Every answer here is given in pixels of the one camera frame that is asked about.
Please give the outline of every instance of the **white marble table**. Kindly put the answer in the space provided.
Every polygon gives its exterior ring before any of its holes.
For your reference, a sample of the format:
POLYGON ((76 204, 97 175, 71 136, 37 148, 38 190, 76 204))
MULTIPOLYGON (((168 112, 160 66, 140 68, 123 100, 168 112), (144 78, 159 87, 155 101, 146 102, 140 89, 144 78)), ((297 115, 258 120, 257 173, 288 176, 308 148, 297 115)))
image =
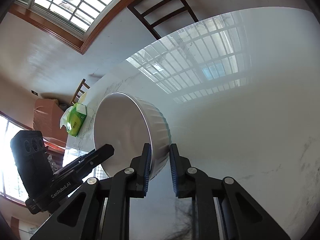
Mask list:
MULTIPOLYGON (((140 97, 164 114, 193 166, 234 177, 300 239, 320 209, 319 49, 316 18, 294 8, 241 10, 185 27, 89 89, 87 119, 67 147, 94 148, 94 116, 107 94, 140 97)), ((181 209, 190 203, 174 197, 167 164, 147 197, 131 200, 131 239, 165 239, 188 226, 181 209)))

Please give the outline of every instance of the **chair backrest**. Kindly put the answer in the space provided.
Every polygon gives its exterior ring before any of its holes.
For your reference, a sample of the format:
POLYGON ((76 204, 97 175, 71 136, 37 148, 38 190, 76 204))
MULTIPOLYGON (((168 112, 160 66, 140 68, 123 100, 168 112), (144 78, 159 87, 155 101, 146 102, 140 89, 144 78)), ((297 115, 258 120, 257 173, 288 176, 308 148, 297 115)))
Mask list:
POLYGON ((141 3, 143 0, 135 0, 133 1, 130 5, 128 5, 128 9, 143 23, 143 25, 145 25, 145 27, 152 33, 152 35, 159 40, 161 37, 160 35, 156 32, 156 30, 154 29, 154 27, 158 26, 159 24, 163 23, 164 21, 184 12, 184 11, 188 11, 188 13, 190 14, 190 16, 193 18, 193 20, 195 22, 198 22, 198 18, 196 17, 196 15, 194 14, 194 12, 192 11, 191 7, 188 5, 186 0, 180 0, 181 3, 183 4, 183 7, 175 10, 172 13, 167 14, 166 16, 162 17, 161 19, 155 21, 154 23, 150 24, 146 19, 145 16, 147 16, 148 14, 150 14, 151 12, 155 11, 156 9, 160 8, 161 6, 165 5, 166 3, 169 3, 172 0, 162 0, 161 2, 157 3, 156 5, 152 6, 150 9, 146 10, 143 13, 139 13, 135 6, 137 6, 139 3, 141 3))
POLYGON ((87 88, 87 89, 90 88, 90 87, 85 83, 85 79, 83 79, 83 80, 81 81, 80 85, 78 86, 75 94, 73 95, 72 100, 70 101, 70 104, 71 104, 71 105, 74 105, 74 104, 76 103, 76 101, 75 101, 76 98, 80 98, 80 96, 78 95, 79 92, 82 93, 82 94, 85 93, 85 91, 82 90, 82 87, 83 87, 83 86, 84 86, 85 88, 87 88))

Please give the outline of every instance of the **ribbed bowl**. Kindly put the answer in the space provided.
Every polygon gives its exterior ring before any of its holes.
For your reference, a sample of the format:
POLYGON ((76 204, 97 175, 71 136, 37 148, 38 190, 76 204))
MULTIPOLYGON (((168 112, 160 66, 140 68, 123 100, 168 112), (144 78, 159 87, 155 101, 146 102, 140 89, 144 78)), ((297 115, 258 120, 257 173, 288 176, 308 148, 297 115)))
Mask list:
POLYGON ((150 178, 156 176, 168 160, 170 129, 163 114, 153 104, 122 92, 107 95, 100 103, 93 128, 95 148, 111 144, 114 155, 103 162, 106 174, 114 176, 140 156, 145 143, 151 144, 150 178))

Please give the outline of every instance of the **wooden window frame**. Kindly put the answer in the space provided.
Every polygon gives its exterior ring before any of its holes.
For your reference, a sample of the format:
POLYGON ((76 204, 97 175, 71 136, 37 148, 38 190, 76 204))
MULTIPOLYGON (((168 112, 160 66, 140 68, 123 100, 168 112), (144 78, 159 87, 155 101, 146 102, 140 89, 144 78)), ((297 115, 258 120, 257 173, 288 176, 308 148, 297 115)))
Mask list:
POLYGON ((19 4, 12 4, 12 6, 9 8, 9 12, 39 28, 40 30, 43 30, 48 34, 54 36, 58 40, 62 41, 63 43, 83 55, 100 34, 100 32, 108 25, 108 23, 133 1, 134 0, 120 0, 118 3, 116 3, 96 25, 96 27, 91 31, 89 36, 84 41, 72 35, 68 31, 62 29, 57 24, 52 23, 41 15, 36 14, 35 12, 19 4))

